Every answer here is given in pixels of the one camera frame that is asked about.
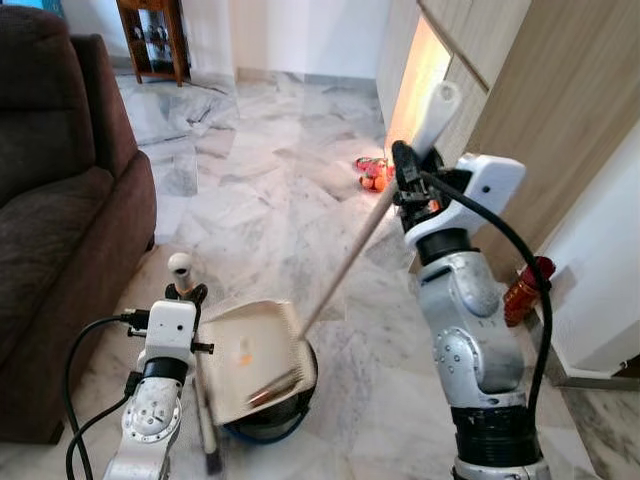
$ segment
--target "dustpan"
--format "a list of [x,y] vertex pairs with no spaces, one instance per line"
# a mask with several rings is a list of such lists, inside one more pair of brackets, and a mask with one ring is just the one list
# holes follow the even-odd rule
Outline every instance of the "dustpan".
[[[216,315],[204,310],[198,340],[214,343],[199,368],[216,425],[270,409],[315,387],[317,365],[309,343],[299,339],[300,321],[290,302],[262,300]],[[274,378],[296,369],[291,390],[258,407],[248,398]]]

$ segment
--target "wooden cabinet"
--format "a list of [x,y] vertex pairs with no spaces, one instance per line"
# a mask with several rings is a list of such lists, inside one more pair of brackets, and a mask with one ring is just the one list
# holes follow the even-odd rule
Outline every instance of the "wooden cabinet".
[[[493,84],[511,49],[530,0],[394,0],[378,66],[377,85],[380,106],[387,128],[388,147],[397,139],[410,141],[415,115],[407,114],[407,86],[420,86],[408,75],[418,56],[412,49],[421,48],[435,57],[439,42],[449,53],[444,65],[423,65],[433,69],[433,78],[422,82],[425,93],[440,80],[451,80],[462,90],[459,112],[438,140],[436,147],[447,165],[454,165],[465,147],[482,113]],[[424,34],[424,25],[433,35]]]
[[[472,133],[527,167],[503,216],[534,251],[640,118],[638,19],[636,0],[533,0]],[[474,243],[500,278],[522,265],[491,228]]]
[[488,94],[457,55],[452,58],[445,79],[454,82],[460,88],[463,98],[456,116],[436,141],[436,148],[445,165],[452,167],[465,153],[467,142],[482,113]]
[[[189,76],[178,0],[117,0],[131,61],[138,83],[142,77],[175,79],[182,86]],[[153,26],[143,27],[140,10]]]

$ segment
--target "wooden door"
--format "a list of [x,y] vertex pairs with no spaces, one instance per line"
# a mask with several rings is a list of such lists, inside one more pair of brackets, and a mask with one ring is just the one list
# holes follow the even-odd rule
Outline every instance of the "wooden door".
[[[504,218],[532,250],[640,116],[640,2],[534,0],[467,151],[514,158],[527,176]],[[523,261],[495,229],[474,245],[508,280]]]

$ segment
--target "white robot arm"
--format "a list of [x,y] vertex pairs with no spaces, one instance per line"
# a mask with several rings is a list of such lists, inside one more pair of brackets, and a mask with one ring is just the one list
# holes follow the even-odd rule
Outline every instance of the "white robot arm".
[[168,298],[153,304],[145,348],[138,358],[142,379],[122,416],[122,440],[109,462],[105,480],[161,480],[169,476],[169,456],[182,420],[180,396],[187,375],[195,367],[194,351],[212,353],[212,345],[194,342],[200,304],[206,287],[194,287],[188,255],[169,260],[176,279]]
[[524,166],[487,155],[462,157],[446,170],[393,145],[399,191],[394,201],[408,246],[418,251],[418,301],[433,338],[433,358],[457,427],[456,480],[549,480],[522,384],[524,363],[504,321],[502,295],[484,255],[469,237],[485,222],[424,181],[428,172],[499,214]]

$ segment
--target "toy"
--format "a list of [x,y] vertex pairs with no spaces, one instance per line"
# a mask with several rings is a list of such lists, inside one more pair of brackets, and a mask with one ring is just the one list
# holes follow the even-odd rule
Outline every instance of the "toy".
[[382,192],[395,173],[395,167],[386,158],[361,157],[355,161],[358,171],[364,172],[360,185],[372,192]]

